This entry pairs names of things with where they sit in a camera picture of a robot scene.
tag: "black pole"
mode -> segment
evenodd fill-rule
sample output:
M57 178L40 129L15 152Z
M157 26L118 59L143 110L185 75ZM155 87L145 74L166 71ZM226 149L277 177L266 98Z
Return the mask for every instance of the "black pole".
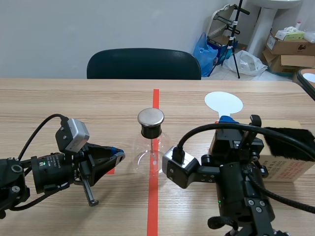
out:
M222 54L222 56L219 58L219 61L221 60L221 58L224 56L224 59L222 61L222 64L223 65L223 62L225 60L225 57L226 57L226 54L227 54L227 51L229 49L232 49L232 53L233 53L233 57L234 57L234 62L235 62L235 67L236 67L236 71L237 71L237 75L238 75L238 78L240 79L240 73L238 71L238 67L237 67L237 63L236 63L236 58L235 58L235 49L234 49L234 46L235 44L233 45L233 41L235 41L235 30L236 30L236 26L237 26L237 23L238 23L238 18L240 16L240 12L241 12L241 7L242 7L242 4L243 4L243 0L240 0L240 3L237 7L237 12L236 12L236 17L235 17L235 21L233 22L233 28L232 28L232 34L231 34L231 37L228 41L228 45L227 45L227 48L226 48L226 51ZM217 66L217 63L215 64L215 66L213 67L213 69L211 70L210 74L208 75L208 77L212 74L212 72L214 71L214 69L216 68Z

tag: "white wall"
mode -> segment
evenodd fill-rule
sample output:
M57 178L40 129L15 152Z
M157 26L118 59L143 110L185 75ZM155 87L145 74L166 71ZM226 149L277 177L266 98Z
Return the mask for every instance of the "white wall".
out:
M192 52L209 16L237 0L0 1L0 77L86 78L102 50Z

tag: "red tape line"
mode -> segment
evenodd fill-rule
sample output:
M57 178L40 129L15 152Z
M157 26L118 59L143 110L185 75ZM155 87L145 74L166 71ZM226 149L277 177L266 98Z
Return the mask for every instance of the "red tape line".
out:
M159 89L153 90L153 108L159 109ZM153 140L153 150L158 156L158 139ZM153 162L150 156L147 236L158 236L158 161Z
M107 175L113 175L115 173L115 168L112 168L109 172L107 172Z

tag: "black fluffy material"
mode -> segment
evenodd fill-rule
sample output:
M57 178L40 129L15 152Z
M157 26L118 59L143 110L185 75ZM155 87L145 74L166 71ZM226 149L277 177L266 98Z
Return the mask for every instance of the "black fluffy material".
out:
M298 141L308 145L312 149L315 149L315 137L314 135L307 129L291 129L291 128L273 128L266 127L266 129L270 129L273 131L277 131L279 133L285 134L287 136L293 137ZM265 140L269 146L270 152L273 156L283 156L287 159L294 160L302 160L302 161L313 161L309 156L307 156L304 152L299 149L283 143L281 141L275 140L273 138L265 137Z

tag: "chair backrest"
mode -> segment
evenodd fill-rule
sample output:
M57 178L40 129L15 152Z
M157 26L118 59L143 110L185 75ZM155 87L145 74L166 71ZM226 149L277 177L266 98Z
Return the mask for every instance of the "chair backrest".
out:
M112 49L89 61L88 79L201 80L197 59L186 52L153 49Z

